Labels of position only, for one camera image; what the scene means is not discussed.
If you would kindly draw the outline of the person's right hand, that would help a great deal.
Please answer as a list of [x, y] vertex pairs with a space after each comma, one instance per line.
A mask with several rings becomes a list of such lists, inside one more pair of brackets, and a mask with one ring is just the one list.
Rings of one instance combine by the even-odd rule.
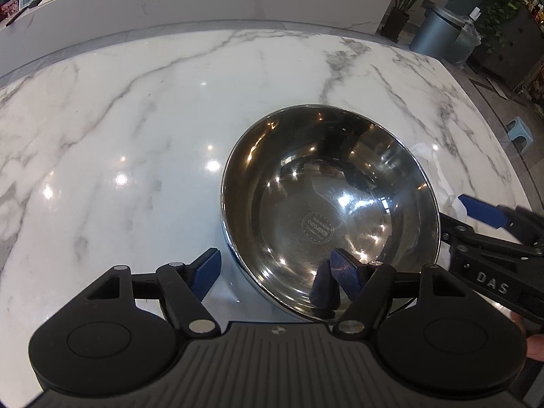
[[524, 324], [524, 319], [517, 313], [511, 311], [510, 319], [526, 336], [527, 341], [527, 358], [539, 362], [544, 361], [544, 336], [542, 334], [527, 334], [527, 328]]

